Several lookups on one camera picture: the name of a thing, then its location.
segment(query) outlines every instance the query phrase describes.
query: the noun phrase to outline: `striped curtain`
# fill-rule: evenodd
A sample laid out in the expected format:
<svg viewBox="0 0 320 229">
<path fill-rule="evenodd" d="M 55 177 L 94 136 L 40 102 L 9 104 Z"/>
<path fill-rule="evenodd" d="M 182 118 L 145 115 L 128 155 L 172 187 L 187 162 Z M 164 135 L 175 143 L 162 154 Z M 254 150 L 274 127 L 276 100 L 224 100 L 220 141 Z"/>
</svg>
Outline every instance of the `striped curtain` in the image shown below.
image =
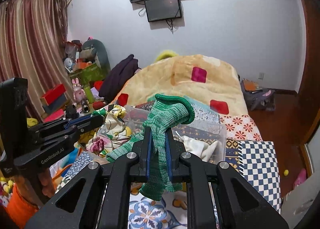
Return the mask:
<svg viewBox="0 0 320 229">
<path fill-rule="evenodd" d="M 27 113 L 40 120 L 40 96 L 72 85 L 62 59 L 67 37 L 67 0 L 8 0 L 0 4 L 0 81 L 28 79 Z"/>
</svg>

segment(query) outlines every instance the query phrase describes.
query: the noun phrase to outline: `pink slipper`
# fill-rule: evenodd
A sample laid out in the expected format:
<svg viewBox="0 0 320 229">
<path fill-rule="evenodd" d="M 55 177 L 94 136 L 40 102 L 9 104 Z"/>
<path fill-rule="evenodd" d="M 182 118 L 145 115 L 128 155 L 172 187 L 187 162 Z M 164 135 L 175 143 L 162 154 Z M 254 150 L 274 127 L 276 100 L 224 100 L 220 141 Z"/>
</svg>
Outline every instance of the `pink slipper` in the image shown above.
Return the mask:
<svg viewBox="0 0 320 229">
<path fill-rule="evenodd" d="M 299 186 L 300 184 L 302 184 L 303 182 L 305 182 L 307 180 L 307 171 L 305 170 L 305 168 L 303 168 L 297 179 L 295 180 L 295 182 L 293 183 L 293 189 L 295 189 L 295 187 Z"/>
</svg>

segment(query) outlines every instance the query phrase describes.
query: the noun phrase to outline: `purple jacket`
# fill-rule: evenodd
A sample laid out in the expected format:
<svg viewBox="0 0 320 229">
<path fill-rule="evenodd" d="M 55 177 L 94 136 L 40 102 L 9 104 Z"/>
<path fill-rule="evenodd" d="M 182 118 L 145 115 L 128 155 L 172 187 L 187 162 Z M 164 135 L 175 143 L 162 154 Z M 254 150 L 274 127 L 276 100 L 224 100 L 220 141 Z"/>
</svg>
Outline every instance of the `purple jacket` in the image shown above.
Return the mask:
<svg viewBox="0 0 320 229">
<path fill-rule="evenodd" d="M 99 96 L 109 104 L 121 91 L 124 84 L 135 73 L 138 67 L 138 60 L 129 55 L 126 59 L 119 62 L 106 76 L 99 90 Z"/>
</svg>

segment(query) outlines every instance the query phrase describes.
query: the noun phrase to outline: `screw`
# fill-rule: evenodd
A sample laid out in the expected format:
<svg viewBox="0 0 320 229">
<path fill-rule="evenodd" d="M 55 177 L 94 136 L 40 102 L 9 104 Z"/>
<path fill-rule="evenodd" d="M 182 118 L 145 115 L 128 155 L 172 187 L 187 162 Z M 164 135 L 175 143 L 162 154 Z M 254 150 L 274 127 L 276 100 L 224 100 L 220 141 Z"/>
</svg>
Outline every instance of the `screw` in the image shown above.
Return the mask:
<svg viewBox="0 0 320 229">
<path fill-rule="evenodd" d="M 127 154 L 127 158 L 128 159 L 133 159 L 133 158 L 135 158 L 137 156 L 137 154 L 135 153 L 135 152 L 129 152 L 128 154 Z"/>
<path fill-rule="evenodd" d="M 96 161 L 94 161 L 94 162 L 89 163 L 88 168 L 89 169 L 96 169 L 98 166 L 99 166 L 98 163 Z"/>
<path fill-rule="evenodd" d="M 181 157 L 184 159 L 189 159 L 191 157 L 191 153 L 190 152 L 183 152 L 183 153 L 181 153 Z"/>
<path fill-rule="evenodd" d="M 222 161 L 220 162 L 219 166 L 221 168 L 229 168 L 229 163 L 228 162 L 225 162 L 225 161 Z"/>
</svg>

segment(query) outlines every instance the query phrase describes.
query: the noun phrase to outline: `floral pillowcase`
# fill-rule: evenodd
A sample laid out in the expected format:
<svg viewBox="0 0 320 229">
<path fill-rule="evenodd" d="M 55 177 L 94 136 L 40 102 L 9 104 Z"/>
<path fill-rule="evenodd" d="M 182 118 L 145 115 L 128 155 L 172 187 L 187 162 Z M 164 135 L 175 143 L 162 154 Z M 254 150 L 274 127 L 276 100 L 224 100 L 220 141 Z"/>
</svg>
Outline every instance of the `floral pillowcase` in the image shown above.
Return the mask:
<svg viewBox="0 0 320 229">
<path fill-rule="evenodd" d="M 227 129 L 227 138 L 234 140 L 262 141 L 258 127 L 247 114 L 239 116 L 219 115 L 219 121 Z"/>
</svg>

